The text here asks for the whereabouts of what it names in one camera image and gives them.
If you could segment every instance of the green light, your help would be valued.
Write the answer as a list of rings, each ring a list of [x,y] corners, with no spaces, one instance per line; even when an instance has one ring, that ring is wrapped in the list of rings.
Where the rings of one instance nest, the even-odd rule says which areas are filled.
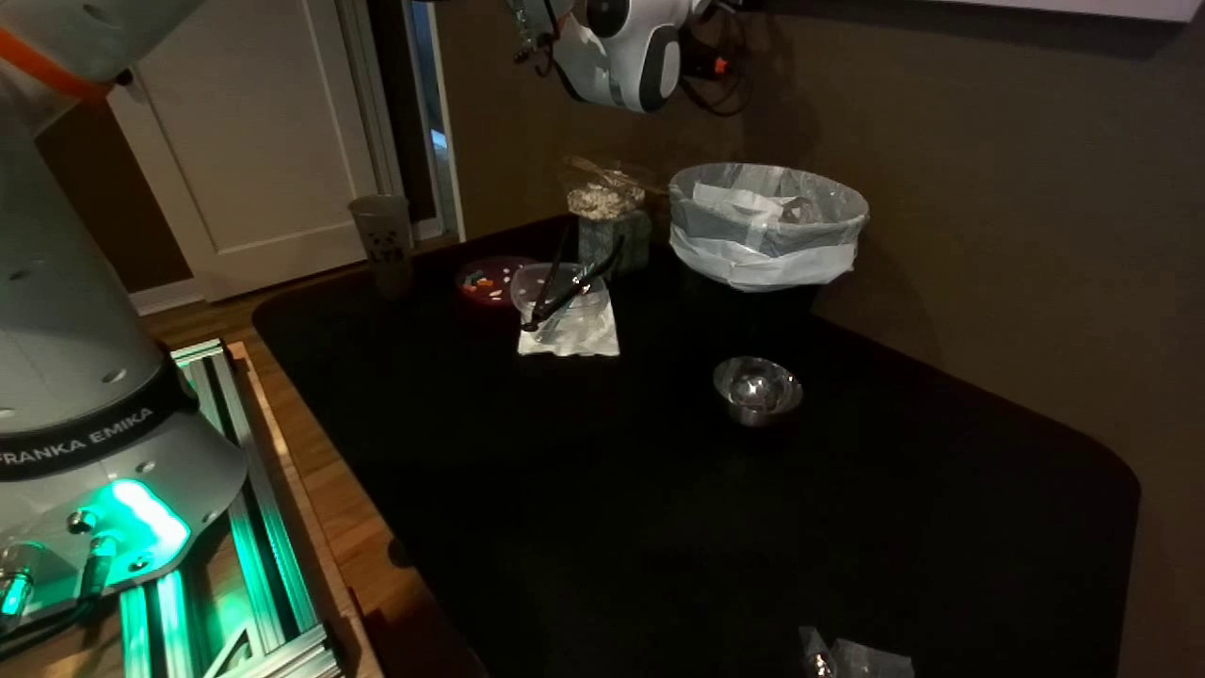
[[[28,605],[30,605],[30,577],[19,572],[5,583],[0,620],[22,620]]]
[[[178,554],[187,542],[185,519],[178,519],[145,483],[113,483],[113,499],[156,534],[161,549]]]
[[[192,651],[187,651],[187,597],[185,597],[182,572],[171,572],[158,579],[158,630],[161,630],[171,676],[201,676],[192,672]]]

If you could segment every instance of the dark table surface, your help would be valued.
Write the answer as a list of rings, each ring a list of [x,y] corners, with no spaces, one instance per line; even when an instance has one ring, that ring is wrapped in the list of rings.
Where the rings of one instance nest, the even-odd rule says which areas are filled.
[[[1136,483],[1096,441],[673,261],[615,286],[623,357],[516,357],[456,299],[477,254],[527,250],[258,323],[489,676],[797,678],[797,625],[933,678],[1114,676]],[[737,429],[709,387],[736,350],[802,411]]]

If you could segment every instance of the metal object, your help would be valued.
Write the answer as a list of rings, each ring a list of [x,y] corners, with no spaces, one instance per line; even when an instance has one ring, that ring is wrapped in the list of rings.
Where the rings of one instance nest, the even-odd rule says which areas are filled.
[[[22,625],[178,569],[246,483],[178,366],[0,111],[0,579],[30,572]]]
[[[534,296],[530,312],[522,312],[522,321],[519,321],[522,331],[534,331],[541,321],[550,321],[558,311],[566,311],[578,296],[583,296],[596,281],[604,281],[604,274],[619,264],[619,258],[623,258],[623,250],[625,250],[625,238],[615,238],[615,242],[612,242],[612,254],[608,254],[604,261],[571,272],[570,282],[560,282],[560,281],[566,281],[566,274],[560,274],[560,267],[566,267],[566,261],[560,261],[560,254],[566,254],[566,233],[560,233],[560,250],[558,250],[558,258],[553,258],[553,264],[550,264],[550,272],[545,272],[545,282],[541,282],[539,296]]]
[[[178,572],[119,597],[123,676],[342,676],[221,345],[173,357],[202,419],[251,465],[207,542]]]
[[[721,363],[712,386],[728,411],[748,429],[771,425],[802,405],[795,372],[756,355]]]
[[[509,0],[527,58],[541,58],[579,102],[653,115],[681,75],[677,33],[709,0]]]

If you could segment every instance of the white door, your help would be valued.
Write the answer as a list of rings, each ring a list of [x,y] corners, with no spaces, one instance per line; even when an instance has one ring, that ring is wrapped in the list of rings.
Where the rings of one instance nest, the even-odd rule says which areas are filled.
[[[131,75],[108,105],[211,302],[364,261],[348,199],[382,180],[337,0],[207,0]]]

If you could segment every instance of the red object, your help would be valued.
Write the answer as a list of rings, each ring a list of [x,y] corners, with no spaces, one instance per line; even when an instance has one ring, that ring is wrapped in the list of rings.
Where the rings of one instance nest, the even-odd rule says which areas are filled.
[[[473,306],[509,311],[511,306],[511,274],[522,261],[519,258],[496,258],[496,261],[473,261],[461,274],[461,296]]]
[[[42,58],[33,46],[28,46],[19,33],[0,30],[0,61],[22,68],[39,83],[67,94],[67,100],[107,100],[107,86],[93,86],[88,78],[77,78],[67,68]]]

